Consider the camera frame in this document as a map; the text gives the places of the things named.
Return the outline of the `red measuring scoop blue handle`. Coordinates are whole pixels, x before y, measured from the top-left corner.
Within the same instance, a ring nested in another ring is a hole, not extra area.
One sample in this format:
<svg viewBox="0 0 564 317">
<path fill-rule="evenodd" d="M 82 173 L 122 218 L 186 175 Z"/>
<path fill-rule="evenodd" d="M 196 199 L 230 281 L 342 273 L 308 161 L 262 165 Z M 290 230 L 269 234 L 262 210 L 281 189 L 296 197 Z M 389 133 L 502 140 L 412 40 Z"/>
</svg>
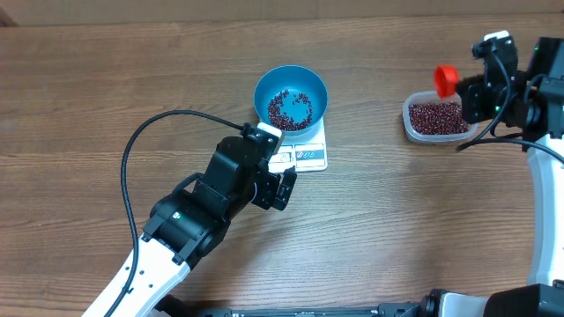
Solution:
<svg viewBox="0 0 564 317">
<path fill-rule="evenodd" d="M 459 74 L 454 66 L 439 65 L 435 68 L 434 85 L 436 93 L 441 99 L 454 95 L 458 82 Z"/>
</svg>

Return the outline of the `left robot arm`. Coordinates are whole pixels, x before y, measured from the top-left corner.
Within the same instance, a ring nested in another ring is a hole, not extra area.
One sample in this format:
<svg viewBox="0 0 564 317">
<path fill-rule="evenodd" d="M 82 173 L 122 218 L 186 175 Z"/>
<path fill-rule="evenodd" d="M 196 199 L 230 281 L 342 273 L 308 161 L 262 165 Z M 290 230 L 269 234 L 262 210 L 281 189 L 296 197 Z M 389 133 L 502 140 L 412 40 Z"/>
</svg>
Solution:
<svg viewBox="0 0 564 317">
<path fill-rule="evenodd" d="M 226 236 L 249 203 L 283 210 L 293 191 L 294 168 L 269 170 L 284 134 L 266 123 L 245 124 L 217 146 L 205 173 L 195 173 L 152 208 L 131 252 L 87 316 L 148 316 L 154 307 Z"/>
</svg>

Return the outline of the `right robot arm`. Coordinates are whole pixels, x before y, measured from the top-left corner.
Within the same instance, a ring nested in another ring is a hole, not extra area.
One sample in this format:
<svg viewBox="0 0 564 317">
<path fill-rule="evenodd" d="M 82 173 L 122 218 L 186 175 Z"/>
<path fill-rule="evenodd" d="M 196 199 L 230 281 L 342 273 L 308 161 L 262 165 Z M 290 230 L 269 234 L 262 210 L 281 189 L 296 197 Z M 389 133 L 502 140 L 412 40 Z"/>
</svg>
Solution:
<svg viewBox="0 0 564 317">
<path fill-rule="evenodd" d="M 538 39 L 528 69 L 506 31 L 471 47 L 481 75 L 460 78 L 450 65 L 434 72 L 441 98 L 457 95 L 468 123 L 487 122 L 463 151 L 479 144 L 518 144 L 527 155 L 534 194 L 534 247 L 524 287 L 476 297 L 432 290 L 411 316 L 561 316 L 563 314 L 563 40 Z"/>
</svg>

